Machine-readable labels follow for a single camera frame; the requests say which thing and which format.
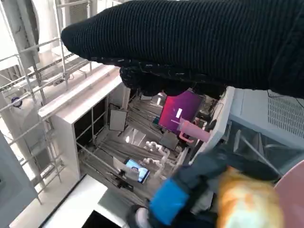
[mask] white panel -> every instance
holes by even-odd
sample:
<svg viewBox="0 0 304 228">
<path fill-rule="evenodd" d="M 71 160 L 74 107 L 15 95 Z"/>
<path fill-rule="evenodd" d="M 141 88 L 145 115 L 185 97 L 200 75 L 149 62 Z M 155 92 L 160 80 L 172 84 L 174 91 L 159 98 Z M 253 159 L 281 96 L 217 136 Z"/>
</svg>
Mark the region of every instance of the white panel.
<svg viewBox="0 0 304 228">
<path fill-rule="evenodd" d="M 56 113 L 56 115 L 71 124 L 75 123 L 87 111 L 121 84 L 121 82 L 119 70 L 114 70 L 110 75 L 106 76 L 98 83 L 91 85 L 90 89 L 83 92 L 81 96 L 78 96 L 76 99 L 69 102 L 64 108 Z"/>
<path fill-rule="evenodd" d="M 119 110 L 111 110 L 109 129 L 112 131 L 123 132 L 126 118 L 127 118 L 127 112 L 119 111 Z"/>
<path fill-rule="evenodd" d="M 110 103 L 118 107 L 123 107 L 124 105 L 128 105 L 129 97 L 130 89 L 128 89 L 123 83 L 121 83 L 110 93 Z"/>
<path fill-rule="evenodd" d="M 77 155 L 74 124 L 70 124 L 60 117 L 52 116 L 52 122 L 56 130 L 54 146 L 58 153 L 63 153 L 61 159 L 76 178 L 80 178 L 79 161 Z"/>
<path fill-rule="evenodd" d="M 59 97 L 57 97 L 56 99 L 54 99 L 53 101 L 48 103 L 47 105 L 40 108 L 38 114 L 40 115 L 41 118 L 46 117 L 47 115 L 54 113 L 59 108 L 66 105 L 68 102 L 72 102 L 76 98 L 78 98 L 78 100 L 81 100 L 81 99 L 85 100 L 88 95 L 94 95 L 96 93 L 96 91 L 99 91 L 101 89 L 103 89 L 103 91 L 104 91 L 103 93 L 101 93 L 101 95 L 103 95 L 103 97 L 106 96 L 113 89 L 111 85 L 107 85 L 108 81 L 113 80 L 119 74 L 117 71 L 115 71 L 115 69 L 117 70 L 117 68 L 115 68 L 114 66 L 106 66 L 106 67 L 102 68 L 101 70 L 92 74 L 86 80 L 83 80 L 78 85 L 74 86 L 73 88 L 66 91 L 65 93 L 63 93 L 62 95 L 60 95 Z"/>
<path fill-rule="evenodd" d="M 90 216 L 107 187 L 85 176 L 55 214 L 47 221 L 45 228 L 81 228 Z"/>
<path fill-rule="evenodd" d="M 293 97 L 236 89 L 230 119 L 291 148 L 304 148 L 304 108 Z"/>
<path fill-rule="evenodd" d="M 0 227 L 6 227 L 33 201 L 37 192 L 1 132 L 0 180 Z"/>
</svg>

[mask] white floor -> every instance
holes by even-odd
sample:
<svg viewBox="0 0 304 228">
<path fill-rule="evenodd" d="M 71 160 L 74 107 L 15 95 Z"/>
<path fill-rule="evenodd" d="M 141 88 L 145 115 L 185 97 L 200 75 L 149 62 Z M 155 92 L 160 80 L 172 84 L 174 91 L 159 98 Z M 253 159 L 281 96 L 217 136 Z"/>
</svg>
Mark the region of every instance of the white floor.
<svg viewBox="0 0 304 228">
<path fill-rule="evenodd" d="M 106 190 L 105 185 L 85 176 L 44 228 L 81 228 L 93 210 L 122 227 L 121 218 L 98 204 Z"/>
</svg>

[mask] small screen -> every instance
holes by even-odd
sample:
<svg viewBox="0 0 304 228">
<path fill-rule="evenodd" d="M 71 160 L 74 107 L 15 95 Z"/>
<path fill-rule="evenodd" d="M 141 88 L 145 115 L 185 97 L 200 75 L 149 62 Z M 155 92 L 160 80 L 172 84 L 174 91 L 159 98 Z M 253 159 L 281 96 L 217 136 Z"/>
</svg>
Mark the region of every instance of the small screen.
<svg viewBox="0 0 304 228">
<path fill-rule="evenodd" d="M 142 167 L 141 165 L 137 164 L 135 161 L 128 159 L 125 162 L 125 165 L 131 169 L 137 170 L 139 172 L 139 177 L 138 177 L 138 182 L 143 183 L 145 179 L 149 175 L 149 170 L 146 168 Z"/>
<path fill-rule="evenodd" d="M 201 97 L 189 90 L 178 96 L 168 96 L 158 124 L 175 134 L 179 134 L 180 118 L 192 122 L 200 104 Z"/>
</svg>

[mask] phone screen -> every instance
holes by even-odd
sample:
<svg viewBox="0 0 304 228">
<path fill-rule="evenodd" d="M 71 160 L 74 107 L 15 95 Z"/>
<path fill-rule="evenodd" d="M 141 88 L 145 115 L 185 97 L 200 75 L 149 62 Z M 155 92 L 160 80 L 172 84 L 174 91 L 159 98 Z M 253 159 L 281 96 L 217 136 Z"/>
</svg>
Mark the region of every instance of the phone screen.
<svg viewBox="0 0 304 228">
<path fill-rule="evenodd" d="M 138 182 L 143 183 L 148 177 L 150 171 L 143 166 L 137 164 L 132 159 L 127 159 L 125 161 L 125 165 L 133 170 L 137 170 L 139 172 Z"/>
</svg>

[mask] orange object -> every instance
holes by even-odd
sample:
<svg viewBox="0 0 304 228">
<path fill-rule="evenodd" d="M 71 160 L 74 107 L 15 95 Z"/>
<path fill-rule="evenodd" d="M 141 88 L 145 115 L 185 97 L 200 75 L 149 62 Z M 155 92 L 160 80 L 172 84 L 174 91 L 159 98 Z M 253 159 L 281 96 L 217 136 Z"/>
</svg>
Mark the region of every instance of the orange object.
<svg viewBox="0 0 304 228">
<path fill-rule="evenodd" d="M 283 228 L 273 186 L 229 168 L 220 180 L 217 228 Z"/>
</svg>

